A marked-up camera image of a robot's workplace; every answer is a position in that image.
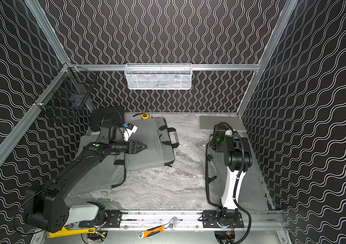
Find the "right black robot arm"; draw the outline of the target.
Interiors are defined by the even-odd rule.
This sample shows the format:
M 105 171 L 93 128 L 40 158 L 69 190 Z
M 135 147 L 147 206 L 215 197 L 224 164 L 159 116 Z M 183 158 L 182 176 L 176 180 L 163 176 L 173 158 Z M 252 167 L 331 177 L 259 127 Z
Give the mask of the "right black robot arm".
M 239 196 L 243 179 L 252 166 L 248 139 L 226 122 L 219 122 L 206 146 L 205 186 L 208 204 L 217 208 L 223 228 L 243 228 Z

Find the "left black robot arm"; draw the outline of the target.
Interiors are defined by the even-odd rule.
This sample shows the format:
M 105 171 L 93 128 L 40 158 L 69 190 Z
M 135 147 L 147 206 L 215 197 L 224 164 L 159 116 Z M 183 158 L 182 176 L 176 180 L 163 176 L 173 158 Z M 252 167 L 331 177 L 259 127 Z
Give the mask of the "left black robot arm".
M 107 222 L 105 207 L 99 203 L 68 207 L 64 201 L 72 188 L 107 156 L 137 154 L 148 146 L 138 140 L 117 140 L 118 127 L 102 127 L 95 141 L 84 146 L 80 155 L 53 179 L 26 190 L 24 222 L 43 231 L 56 233 L 63 227 L 80 223 L 97 228 Z

